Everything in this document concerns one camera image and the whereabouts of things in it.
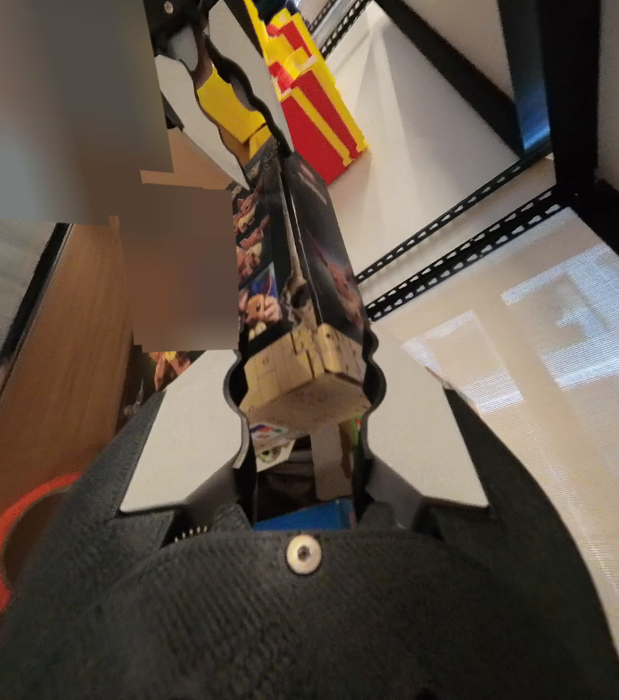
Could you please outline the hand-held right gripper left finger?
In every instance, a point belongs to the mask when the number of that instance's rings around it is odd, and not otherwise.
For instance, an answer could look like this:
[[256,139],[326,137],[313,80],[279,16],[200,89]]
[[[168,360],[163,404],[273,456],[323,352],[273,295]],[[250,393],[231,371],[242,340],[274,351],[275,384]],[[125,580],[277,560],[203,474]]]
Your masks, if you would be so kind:
[[237,350],[205,351],[156,396],[122,514],[182,510],[192,522],[211,522],[218,508],[236,503],[255,520],[255,453],[232,392],[237,371]]

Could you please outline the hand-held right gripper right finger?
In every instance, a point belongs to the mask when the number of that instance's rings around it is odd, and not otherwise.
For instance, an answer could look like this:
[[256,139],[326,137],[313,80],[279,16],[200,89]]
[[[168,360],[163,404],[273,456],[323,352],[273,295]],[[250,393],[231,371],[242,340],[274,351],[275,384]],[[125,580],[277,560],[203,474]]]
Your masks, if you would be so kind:
[[365,416],[366,492],[415,526],[431,505],[485,510],[489,499],[446,395],[448,385],[372,327],[377,397]]

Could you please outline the red and yellow storage bin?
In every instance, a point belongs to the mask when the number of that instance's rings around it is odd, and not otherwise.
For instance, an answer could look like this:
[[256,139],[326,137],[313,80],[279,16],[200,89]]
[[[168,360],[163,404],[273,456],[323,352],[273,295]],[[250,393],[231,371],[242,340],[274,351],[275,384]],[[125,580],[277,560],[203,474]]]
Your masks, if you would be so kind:
[[283,8],[264,23],[252,1],[244,1],[262,56],[279,98],[289,92],[296,80],[323,58],[302,16]]
[[311,66],[280,97],[294,149],[329,185],[367,150],[332,76]]

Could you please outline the black toy box tan base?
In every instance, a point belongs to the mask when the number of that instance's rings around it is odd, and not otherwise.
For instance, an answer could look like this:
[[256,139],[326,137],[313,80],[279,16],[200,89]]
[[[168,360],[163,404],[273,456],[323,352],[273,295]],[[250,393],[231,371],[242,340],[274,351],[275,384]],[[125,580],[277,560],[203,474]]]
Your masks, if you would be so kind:
[[232,191],[241,410],[257,446],[359,418],[366,313],[325,181],[273,138]]

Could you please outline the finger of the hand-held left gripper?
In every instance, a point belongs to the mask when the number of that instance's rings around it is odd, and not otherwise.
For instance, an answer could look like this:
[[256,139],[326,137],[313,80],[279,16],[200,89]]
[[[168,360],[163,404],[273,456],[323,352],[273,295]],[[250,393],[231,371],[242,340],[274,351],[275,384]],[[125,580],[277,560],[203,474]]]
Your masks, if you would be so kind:
[[280,154],[291,156],[290,129],[244,2],[209,1],[206,12],[206,44],[218,74],[244,107],[262,115]]
[[159,88],[181,121],[182,133],[230,180],[250,188],[239,160],[224,143],[219,127],[201,108],[190,72],[182,61],[164,55],[155,57]]

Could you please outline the translucent window blind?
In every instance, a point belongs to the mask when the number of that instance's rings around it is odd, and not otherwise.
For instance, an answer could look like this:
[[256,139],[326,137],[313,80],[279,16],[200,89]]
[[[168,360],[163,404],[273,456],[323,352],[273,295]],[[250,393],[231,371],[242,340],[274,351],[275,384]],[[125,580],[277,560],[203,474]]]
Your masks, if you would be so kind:
[[565,210],[379,326],[546,490],[619,644],[619,257]]

